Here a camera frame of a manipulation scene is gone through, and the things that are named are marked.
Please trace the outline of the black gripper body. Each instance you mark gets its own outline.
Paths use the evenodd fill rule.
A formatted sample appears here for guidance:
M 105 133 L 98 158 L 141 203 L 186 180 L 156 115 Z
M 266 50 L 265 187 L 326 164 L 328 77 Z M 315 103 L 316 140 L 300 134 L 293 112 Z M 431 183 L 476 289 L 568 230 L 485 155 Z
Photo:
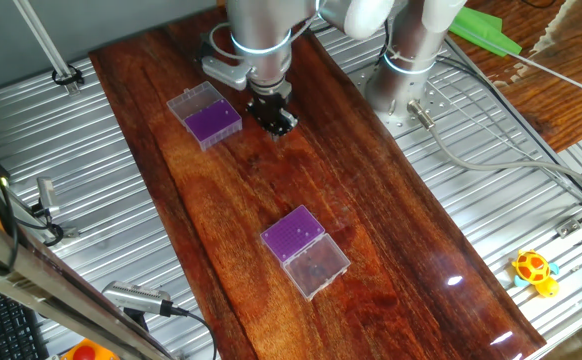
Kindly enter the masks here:
M 263 126 L 265 121 L 282 120 L 279 110 L 286 110 L 287 101 L 280 94 L 261 95 L 254 93 L 247 104 L 247 110 L 254 116 L 256 122 Z

